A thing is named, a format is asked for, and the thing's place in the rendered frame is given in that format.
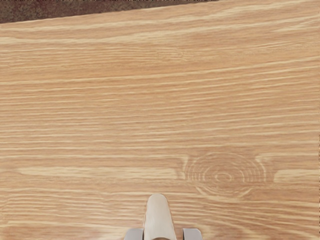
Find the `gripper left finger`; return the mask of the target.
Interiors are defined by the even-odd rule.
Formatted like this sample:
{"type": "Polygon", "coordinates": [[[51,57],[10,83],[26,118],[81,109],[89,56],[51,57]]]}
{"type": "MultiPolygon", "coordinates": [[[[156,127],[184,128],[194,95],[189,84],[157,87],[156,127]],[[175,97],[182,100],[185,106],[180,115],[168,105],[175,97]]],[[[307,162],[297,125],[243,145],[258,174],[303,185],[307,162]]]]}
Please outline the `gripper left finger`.
{"type": "Polygon", "coordinates": [[[144,240],[143,228],[130,228],[125,233],[123,240],[144,240]]]}

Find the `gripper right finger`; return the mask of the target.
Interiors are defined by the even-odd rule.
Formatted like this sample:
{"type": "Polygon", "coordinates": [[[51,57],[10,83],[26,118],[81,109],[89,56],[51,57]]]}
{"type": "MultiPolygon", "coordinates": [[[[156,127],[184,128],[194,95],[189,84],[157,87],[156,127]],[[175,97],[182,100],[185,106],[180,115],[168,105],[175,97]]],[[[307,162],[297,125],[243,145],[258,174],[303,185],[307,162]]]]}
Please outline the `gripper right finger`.
{"type": "Polygon", "coordinates": [[[203,240],[202,233],[198,228],[183,228],[183,240],[203,240]]]}

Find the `beige rounded object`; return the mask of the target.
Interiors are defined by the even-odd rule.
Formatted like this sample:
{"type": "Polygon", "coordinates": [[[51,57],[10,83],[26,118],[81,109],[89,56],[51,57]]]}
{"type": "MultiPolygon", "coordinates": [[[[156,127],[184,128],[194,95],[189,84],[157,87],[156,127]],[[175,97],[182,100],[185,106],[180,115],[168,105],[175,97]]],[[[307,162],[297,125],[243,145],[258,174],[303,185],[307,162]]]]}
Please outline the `beige rounded object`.
{"type": "Polygon", "coordinates": [[[143,238],[177,240],[169,203],[163,194],[152,194],[147,201],[143,238]]]}

